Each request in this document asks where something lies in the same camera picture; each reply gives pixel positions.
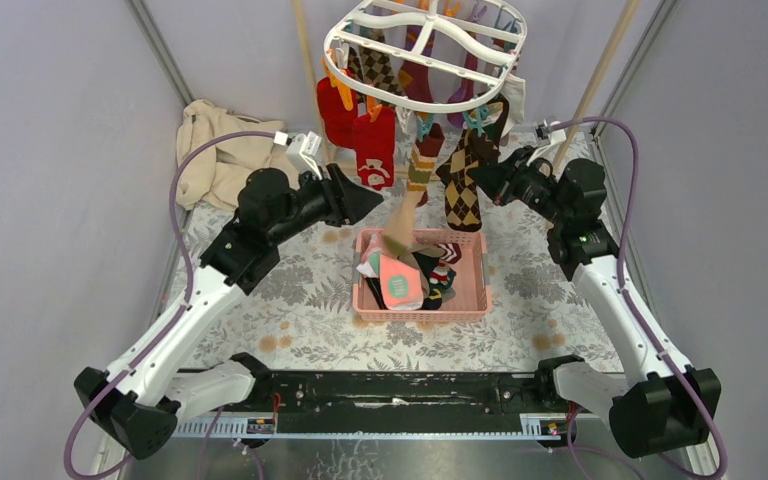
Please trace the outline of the brown argyle sock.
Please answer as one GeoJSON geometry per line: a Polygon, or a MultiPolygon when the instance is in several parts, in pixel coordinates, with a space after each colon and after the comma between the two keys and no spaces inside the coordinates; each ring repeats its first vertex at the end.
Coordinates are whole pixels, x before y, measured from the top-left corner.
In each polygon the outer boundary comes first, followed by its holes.
{"type": "Polygon", "coordinates": [[[482,227],[478,187],[470,177],[481,166],[498,163],[509,102],[498,94],[476,128],[465,128],[454,152],[437,168],[443,186],[444,210],[450,229],[476,232],[482,227]]]}

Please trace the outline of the black pinstriped sock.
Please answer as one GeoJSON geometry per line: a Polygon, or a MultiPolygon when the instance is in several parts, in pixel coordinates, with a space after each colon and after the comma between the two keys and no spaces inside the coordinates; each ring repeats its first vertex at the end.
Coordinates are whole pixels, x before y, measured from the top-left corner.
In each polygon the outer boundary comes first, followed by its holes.
{"type": "Polygon", "coordinates": [[[365,277],[364,282],[367,286],[367,289],[372,294],[378,309],[387,310],[388,307],[384,301],[380,280],[378,278],[365,277]]]}

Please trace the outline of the pink sock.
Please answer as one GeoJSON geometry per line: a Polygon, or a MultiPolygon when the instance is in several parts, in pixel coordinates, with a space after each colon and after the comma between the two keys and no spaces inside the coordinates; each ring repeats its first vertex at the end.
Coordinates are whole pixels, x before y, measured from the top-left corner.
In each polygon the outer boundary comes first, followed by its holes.
{"type": "Polygon", "coordinates": [[[363,279],[380,280],[387,310],[414,311],[422,307],[425,296],[417,267],[376,251],[362,259],[356,271],[363,279]]]}

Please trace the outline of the teal green sock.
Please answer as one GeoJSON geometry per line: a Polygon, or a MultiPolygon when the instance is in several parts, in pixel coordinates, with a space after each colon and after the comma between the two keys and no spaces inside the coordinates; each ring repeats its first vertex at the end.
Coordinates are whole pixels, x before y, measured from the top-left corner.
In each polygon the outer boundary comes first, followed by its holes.
{"type": "Polygon", "coordinates": [[[450,265],[439,262],[431,272],[429,279],[429,297],[433,299],[442,298],[445,292],[451,287],[455,276],[456,272],[450,265]]]}

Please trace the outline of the beige long sock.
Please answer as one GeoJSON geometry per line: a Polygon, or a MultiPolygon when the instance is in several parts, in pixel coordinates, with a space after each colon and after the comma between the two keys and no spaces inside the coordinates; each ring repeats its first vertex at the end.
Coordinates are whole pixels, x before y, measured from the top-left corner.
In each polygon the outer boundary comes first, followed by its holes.
{"type": "Polygon", "coordinates": [[[415,245],[407,254],[407,260],[424,274],[448,272],[462,258],[460,245],[452,242],[415,245]]]}

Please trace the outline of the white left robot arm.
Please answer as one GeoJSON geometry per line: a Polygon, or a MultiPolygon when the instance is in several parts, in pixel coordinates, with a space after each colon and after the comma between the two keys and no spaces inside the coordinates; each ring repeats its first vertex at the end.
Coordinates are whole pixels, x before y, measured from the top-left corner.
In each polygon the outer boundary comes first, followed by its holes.
{"type": "Polygon", "coordinates": [[[232,220],[191,269],[175,304],[106,369],[87,367],[75,379],[89,418],[143,460],[192,418],[230,404],[248,411],[264,407],[268,381],[236,359],[182,380],[176,374],[211,325],[277,266],[282,243],[317,223],[354,225],[382,201],[336,164],[325,176],[300,174],[298,188],[275,168],[251,174],[232,220]]]}

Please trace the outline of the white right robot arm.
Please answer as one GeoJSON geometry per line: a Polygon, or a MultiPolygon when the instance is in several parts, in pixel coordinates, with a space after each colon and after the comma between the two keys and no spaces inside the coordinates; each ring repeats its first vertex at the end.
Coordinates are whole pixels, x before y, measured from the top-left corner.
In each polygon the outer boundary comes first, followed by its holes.
{"type": "Polygon", "coordinates": [[[468,176],[495,204],[520,201],[552,223],[549,254],[601,322],[624,377],[603,374],[573,355],[542,360],[535,402],[549,412],[569,402],[584,408],[632,458],[706,442],[721,383],[712,369],[694,367],[641,304],[620,247],[600,218],[607,195],[603,167],[574,159],[554,178],[541,172],[544,163],[513,154],[468,176]]]}

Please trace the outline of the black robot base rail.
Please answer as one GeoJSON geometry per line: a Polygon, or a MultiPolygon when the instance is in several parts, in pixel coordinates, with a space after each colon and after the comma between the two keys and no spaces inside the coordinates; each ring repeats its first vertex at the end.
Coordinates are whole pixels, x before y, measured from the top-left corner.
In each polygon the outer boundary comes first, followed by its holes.
{"type": "Polygon", "coordinates": [[[248,438],[504,439],[559,445],[569,406],[531,374],[264,370],[227,411],[248,438]]]}

